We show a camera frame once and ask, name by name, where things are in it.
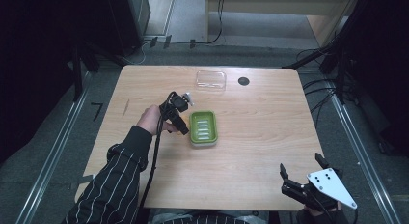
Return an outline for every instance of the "transparent lid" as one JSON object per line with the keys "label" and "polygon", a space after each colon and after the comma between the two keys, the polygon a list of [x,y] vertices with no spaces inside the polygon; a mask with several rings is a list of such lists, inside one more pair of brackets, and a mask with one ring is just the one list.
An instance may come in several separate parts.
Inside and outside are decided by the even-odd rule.
{"label": "transparent lid", "polygon": [[196,89],[225,91],[226,74],[221,71],[200,70],[196,74]]}

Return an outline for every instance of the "sleeve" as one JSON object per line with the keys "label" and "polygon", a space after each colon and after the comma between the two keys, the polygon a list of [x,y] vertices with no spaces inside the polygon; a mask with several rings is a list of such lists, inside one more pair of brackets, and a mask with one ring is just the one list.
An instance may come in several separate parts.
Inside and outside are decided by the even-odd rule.
{"label": "sleeve", "polygon": [[133,126],[124,141],[108,150],[108,162],[88,184],[63,223],[133,223],[139,174],[148,164],[152,135]]}

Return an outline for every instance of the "black cable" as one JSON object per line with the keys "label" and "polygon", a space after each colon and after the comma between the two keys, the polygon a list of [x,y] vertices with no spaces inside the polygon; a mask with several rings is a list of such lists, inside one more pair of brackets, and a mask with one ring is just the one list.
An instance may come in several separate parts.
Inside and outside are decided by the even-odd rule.
{"label": "black cable", "polygon": [[[168,98],[166,99],[164,111],[167,110],[168,103],[171,100],[171,97],[174,95],[174,93],[175,92],[171,92],[168,95]],[[163,120],[163,116],[164,116],[164,114],[162,114],[162,111],[160,111],[160,117],[159,117],[159,120],[158,120],[157,126],[156,126],[156,140],[155,140],[155,143],[154,143],[153,162],[152,162],[152,166],[151,166],[151,169],[150,169],[150,177],[148,179],[147,186],[146,186],[145,191],[144,191],[144,195],[142,196],[141,203],[139,205],[138,213],[144,207],[145,200],[147,199],[148,192],[150,190],[150,185],[151,185],[152,180],[153,180],[154,170],[156,169],[156,160],[157,160],[157,154],[158,154],[158,151],[159,151],[160,135],[162,133],[163,122],[165,122]]]}
{"label": "black cable", "polygon": [[347,89],[345,89],[344,93],[345,93],[345,99],[348,101],[352,101],[355,103],[355,105],[359,105],[359,101],[358,101],[358,97],[356,94],[356,90],[357,90],[357,83],[354,81],[354,79],[352,78],[352,76],[346,72],[345,73],[345,82],[344,85],[345,87],[348,87]]}
{"label": "black cable", "polygon": [[334,92],[332,92],[331,94],[328,94],[322,101],[320,101],[313,109],[311,109],[310,110],[310,112],[313,114],[313,112],[319,107],[319,106],[321,106],[321,105],[323,105],[325,102],[327,102],[328,101],[328,96],[331,96],[331,95],[333,95],[334,94]]}
{"label": "black cable", "polygon": [[149,43],[149,42],[151,42],[151,40],[147,40],[147,39],[143,39],[142,40],[142,45],[141,45],[141,47],[132,47],[132,52],[130,52],[128,55],[126,55],[126,56],[124,56],[125,58],[127,58],[127,57],[129,57],[129,56],[132,56],[135,52],[136,52],[136,50],[138,50],[138,49],[140,49],[140,48],[142,48],[145,44],[147,44],[147,43]]}
{"label": "black cable", "polygon": [[316,58],[314,59],[314,61],[321,66],[322,62],[318,62],[318,60],[316,60]]}
{"label": "black cable", "polygon": [[307,52],[307,51],[315,52],[315,51],[316,51],[316,48],[309,48],[309,49],[304,49],[304,50],[300,51],[300,52],[297,53],[297,55],[295,56],[295,61],[298,62],[298,57],[301,55],[301,53]]}
{"label": "black cable", "polygon": [[337,216],[338,216],[338,202],[337,205],[335,207],[335,214],[334,214],[334,221],[337,223]]}
{"label": "black cable", "polygon": [[314,80],[314,81],[310,81],[307,82],[306,84],[303,85],[303,90],[309,88],[310,86],[312,86],[315,83],[321,82],[321,81],[336,81],[336,79],[318,79],[318,80]]}
{"label": "black cable", "polygon": [[353,224],[356,224],[358,221],[358,209],[355,209],[355,218]]}
{"label": "black cable", "polygon": [[[219,14],[220,29],[219,29],[219,34],[217,35],[217,37],[211,42],[195,42],[195,44],[211,44],[219,40],[223,32],[222,14],[223,14],[224,4],[225,4],[225,0],[219,0],[218,7],[217,7],[217,13]],[[191,44],[191,42],[170,42],[170,43]]]}
{"label": "black cable", "polygon": [[327,103],[327,101],[328,101],[328,100],[330,99],[330,97],[333,96],[333,95],[334,95],[334,93],[328,94],[328,95],[324,98],[324,100],[322,101],[322,103],[320,104],[319,109],[318,109],[318,113],[316,114],[316,118],[315,118],[315,129],[318,127],[318,119],[319,119],[319,114],[320,114],[320,112],[321,112],[322,106],[324,106],[324,104]]}
{"label": "black cable", "polygon": [[291,224],[294,223],[294,220],[292,218],[292,212],[289,213],[289,221],[290,221]]}
{"label": "black cable", "polygon": [[309,190],[306,190],[306,191],[308,191],[308,193],[310,193],[310,196],[314,199],[314,201],[316,201],[316,202],[318,203],[318,205],[319,205],[319,207],[322,209],[322,211],[328,216],[328,218],[329,218],[329,220],[330,220],[330,223],[335,223],[334,220],[333,220],[333,218],[331,217],[330,213],[328,212],[327,209],[324,208],[324,206],[322,205],[322,203],[320,203],[320,202],[318,201],[318,199],[316,199],[316,197],[315,197]]}
{"label": "black cable", "polygon": [[307,95],[315,93],[315,92],[324,91],[324,90],[335,90],[335,89],[336,89],[335,87],[319,88],[319,89],[315,89],[315,90],[312,90],[310,92],[307,92],[305,95],[307,96]]}
{"label": "black cable", "polygon": [[135,63],[135,62],[129,61],[129,60],[126,59],[125,57],[122,57],[122,59],[123,59],[124,61],[126,61],[128,64],[131,64],[131,65],[141,65],[142,63],[145,62],[145,59],[147,59],[147,54],[146,54],[145,51],[144,51],[144,46],[145,46],[146,44],[148,44],[148,43],[150,43],[150,42],[144,42],[144,44],[142,44],[142,46],[139,48],[139,49],[141,49],[141,52],[142,52],[142,54],[143,54],[143,59],[142,59],[142,61],[139,61],[139,62]]}

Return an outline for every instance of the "green tray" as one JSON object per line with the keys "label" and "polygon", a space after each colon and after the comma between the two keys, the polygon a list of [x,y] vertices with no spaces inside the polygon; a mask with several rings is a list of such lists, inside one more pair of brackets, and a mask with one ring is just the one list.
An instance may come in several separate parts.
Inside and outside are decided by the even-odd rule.
{"label": "green tray", "polygon": [[195,147],[213,146],[217,141],[216,116],[212,111],[190,114],[190,140]]}

